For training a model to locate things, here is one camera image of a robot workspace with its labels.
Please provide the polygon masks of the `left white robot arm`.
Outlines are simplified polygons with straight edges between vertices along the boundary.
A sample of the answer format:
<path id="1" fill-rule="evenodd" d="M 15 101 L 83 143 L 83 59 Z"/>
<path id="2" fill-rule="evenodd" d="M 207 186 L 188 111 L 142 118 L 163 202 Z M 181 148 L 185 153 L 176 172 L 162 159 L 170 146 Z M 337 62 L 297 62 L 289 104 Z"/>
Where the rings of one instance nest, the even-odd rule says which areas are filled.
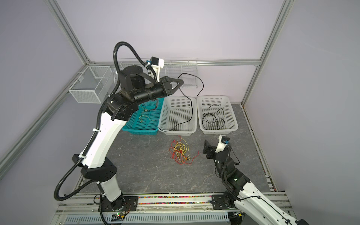
<path id="1" fill-rule="evenodd" d="M 120 47 L 128 47 L 141 65 L 121 70 L 117 57 Z M 67 200 L 95 182 L 101 193 L 100 200 L 106 199 L 113 211 L 121 210 L 125 204 L 124 195 L 116 179 L 117 167 L 107 157 L 107 153 L 120 130 L 132 114 L 138 111 L 140 104 L 170 96 L 184 84 L 182 79 L 159 77 L 159 70 L 155 67 L 161 68 L 160 59 L 153 57 L 145 62 L 124 41 L 115 45 L 113 61 L 117 71 L 115 87 L 99 109 L 90 141 L 80 154 L 72 157 L 74 165 L 55 187 L 53 196 L 56 201 Z M 81 167 L 81 173 L 88 181 L 70 194 L 60 196 L 62 185 L 77 167 Z"/>

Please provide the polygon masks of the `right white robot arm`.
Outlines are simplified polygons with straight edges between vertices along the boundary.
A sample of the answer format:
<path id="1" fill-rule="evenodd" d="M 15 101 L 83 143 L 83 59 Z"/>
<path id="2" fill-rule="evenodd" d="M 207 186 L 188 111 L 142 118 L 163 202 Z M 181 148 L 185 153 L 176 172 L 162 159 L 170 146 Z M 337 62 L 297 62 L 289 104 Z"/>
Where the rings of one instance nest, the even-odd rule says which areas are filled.
<path id="1" fill-rule="evenodd" d="M 304 219 L 296 219 L 269 200 L 254 183 L 235 167 L 231 158 L 232 146 L 229 138 L 220 140 L 220 150 L 204 141 L 203 154 L 215 164 L 225 194 L 231 202 L 231 207 L 240 210 L 251 217 L 259 225 L 307 225 Z"/>

